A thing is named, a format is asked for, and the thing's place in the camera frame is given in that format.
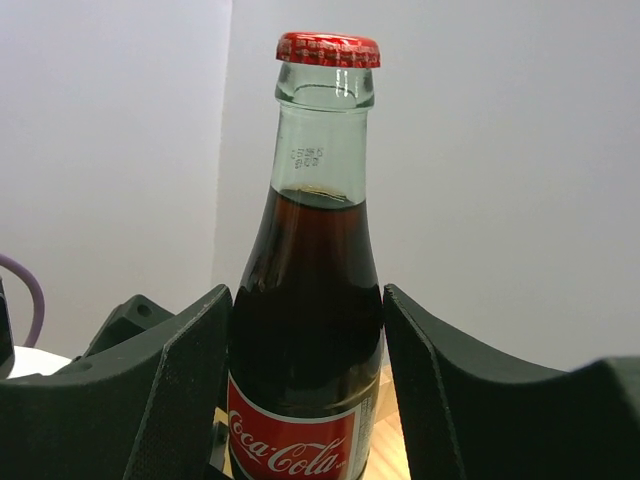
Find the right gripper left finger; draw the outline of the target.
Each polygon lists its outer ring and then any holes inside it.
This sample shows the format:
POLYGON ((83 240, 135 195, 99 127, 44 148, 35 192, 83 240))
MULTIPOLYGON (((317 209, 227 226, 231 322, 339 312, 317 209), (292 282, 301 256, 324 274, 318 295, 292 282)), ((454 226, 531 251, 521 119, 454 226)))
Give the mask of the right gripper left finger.
POLYGON ((231 295, 219 285, 179 314, 50 375, 1 384, 5 479, 220 479, 214 412, 231 295))

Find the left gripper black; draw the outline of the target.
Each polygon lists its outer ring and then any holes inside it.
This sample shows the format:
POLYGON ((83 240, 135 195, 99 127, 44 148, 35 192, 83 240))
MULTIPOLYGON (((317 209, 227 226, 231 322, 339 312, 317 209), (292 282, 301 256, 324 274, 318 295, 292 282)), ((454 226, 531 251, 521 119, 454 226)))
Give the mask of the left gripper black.
POLYGON ((56 375, 123 375, 149 363, 161 373, 171 366, 164 323, 174 313, 138 294, 115 307, 79 357, 56 375))

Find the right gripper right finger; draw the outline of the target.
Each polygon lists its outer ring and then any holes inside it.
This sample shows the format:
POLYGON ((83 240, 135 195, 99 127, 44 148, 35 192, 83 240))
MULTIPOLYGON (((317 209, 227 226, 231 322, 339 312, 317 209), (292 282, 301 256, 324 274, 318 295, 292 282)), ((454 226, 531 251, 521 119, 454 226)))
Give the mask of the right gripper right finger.
POLYGON ((385 330, 414 479, 635 479, 639 361, 564 372, 438 319, 395 285, 385 330))

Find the cola bottle front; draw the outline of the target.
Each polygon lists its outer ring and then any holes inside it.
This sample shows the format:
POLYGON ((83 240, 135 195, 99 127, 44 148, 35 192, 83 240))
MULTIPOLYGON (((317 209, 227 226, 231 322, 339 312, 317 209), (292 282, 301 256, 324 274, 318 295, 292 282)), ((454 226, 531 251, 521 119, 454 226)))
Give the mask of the cola bottle front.
POLYGON ((288 32, 274 162, 228 333, 237 479, 358 479, 369 457, 383 309, 366 207, 377 43, 288 32))

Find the wooden two-tier shelf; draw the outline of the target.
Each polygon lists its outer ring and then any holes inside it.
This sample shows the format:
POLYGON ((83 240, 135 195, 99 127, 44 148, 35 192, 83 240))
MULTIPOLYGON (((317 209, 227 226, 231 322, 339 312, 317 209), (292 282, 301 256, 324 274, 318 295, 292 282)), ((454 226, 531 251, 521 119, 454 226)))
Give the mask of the wooden two-tier shelf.
POLYGON ((371 451, 363 478, 365 480, 410 479, 390 365, 383 366, 380 374, 377 410, 371 437, 371 451))

